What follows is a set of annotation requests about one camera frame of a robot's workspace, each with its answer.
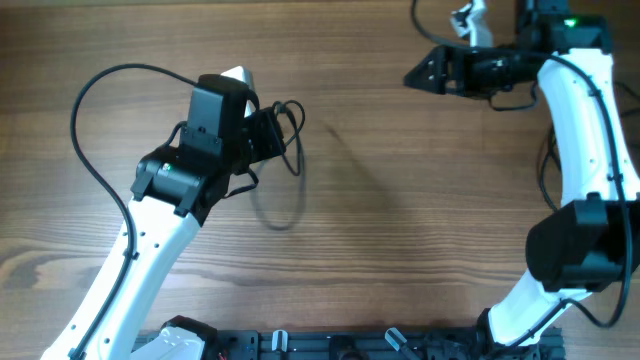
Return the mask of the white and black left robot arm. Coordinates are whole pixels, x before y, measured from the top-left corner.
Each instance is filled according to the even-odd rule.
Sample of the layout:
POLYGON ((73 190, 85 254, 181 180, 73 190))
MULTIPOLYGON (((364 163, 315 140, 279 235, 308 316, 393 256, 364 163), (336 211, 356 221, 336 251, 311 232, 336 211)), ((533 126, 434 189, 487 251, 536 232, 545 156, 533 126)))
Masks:
POLYGON ((124 222, 112 250, 46 359, 128 359, 169 270, 229 190, 233 175, 286 151, 275 103, 246 115, 192 113, 141 159, 129 202, 115 200, 124 222))

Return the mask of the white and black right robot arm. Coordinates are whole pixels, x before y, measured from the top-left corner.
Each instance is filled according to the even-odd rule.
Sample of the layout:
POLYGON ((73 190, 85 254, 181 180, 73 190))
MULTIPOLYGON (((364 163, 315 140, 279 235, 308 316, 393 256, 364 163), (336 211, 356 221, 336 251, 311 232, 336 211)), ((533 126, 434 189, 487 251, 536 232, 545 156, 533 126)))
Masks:
POLYGON ((516 39, 497 46, 478 2, 454 12, 456 40, 434 48, 404 78, 407 87, 491 101, 529 82, 547 101, 549 154, 562 175, 561 202, 526 240, 527 269, 511 292, 487 310, 479 328, 487 352, 536 344, 568 308, 612 284, 617 304, 597 326, 615 326, 639 264, 639 177, 617 110, 608 24, 563 5, 521 3, 516 39))

